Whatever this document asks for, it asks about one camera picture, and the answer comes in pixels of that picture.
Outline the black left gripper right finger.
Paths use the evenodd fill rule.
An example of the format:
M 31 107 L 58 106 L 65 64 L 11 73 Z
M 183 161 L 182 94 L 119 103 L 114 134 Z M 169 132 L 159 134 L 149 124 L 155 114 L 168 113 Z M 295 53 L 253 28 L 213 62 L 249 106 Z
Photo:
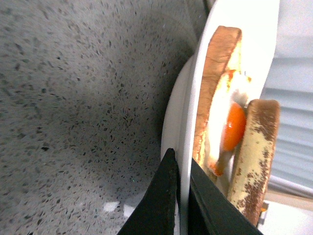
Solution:
M 189 234 L 260 235 L 193 160 L 189 193 Z

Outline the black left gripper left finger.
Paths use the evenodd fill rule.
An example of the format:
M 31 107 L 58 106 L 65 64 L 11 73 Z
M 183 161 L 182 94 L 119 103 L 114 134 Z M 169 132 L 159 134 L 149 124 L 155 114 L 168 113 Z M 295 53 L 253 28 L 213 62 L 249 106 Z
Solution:
M 179 170 L 172 148 L 165 155 L 142 200 L 118 232 L 119 235 L 172 235 Z

